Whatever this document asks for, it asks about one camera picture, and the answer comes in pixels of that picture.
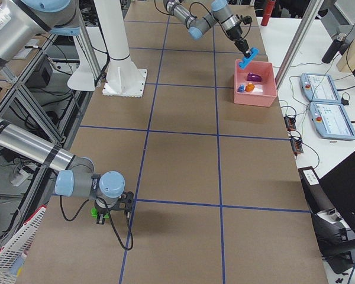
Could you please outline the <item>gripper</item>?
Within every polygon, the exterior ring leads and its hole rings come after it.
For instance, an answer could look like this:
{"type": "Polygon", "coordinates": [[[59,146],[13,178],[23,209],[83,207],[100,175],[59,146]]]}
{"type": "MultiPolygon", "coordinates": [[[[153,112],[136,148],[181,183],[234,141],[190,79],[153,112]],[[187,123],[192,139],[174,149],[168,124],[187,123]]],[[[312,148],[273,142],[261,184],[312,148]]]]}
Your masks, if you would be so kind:
{"type": "Polygon", "coordinates": [[[118,198],[114,199],[106,196],[97,196],[94,208],[98,211],[96,217],[98,225],[105,224],[105,216],[108,211],[124,211],[125,216],[129,218],[134,208],[134,193],[131,191],[123,192],[118,198]]]}
{"type": "Polygon", "coordinates": [[[253,55],[251,49],[249,49],[249,45],[247,40],[243,37],[243,31],[241,29],[241,24],[249,24],[252,23],[251,16],[231,16],[224,22],[224,30],[227,37],[234,42],[235,46],[238,50],[244,53],[246,58],[250,58],[253,55]]]}

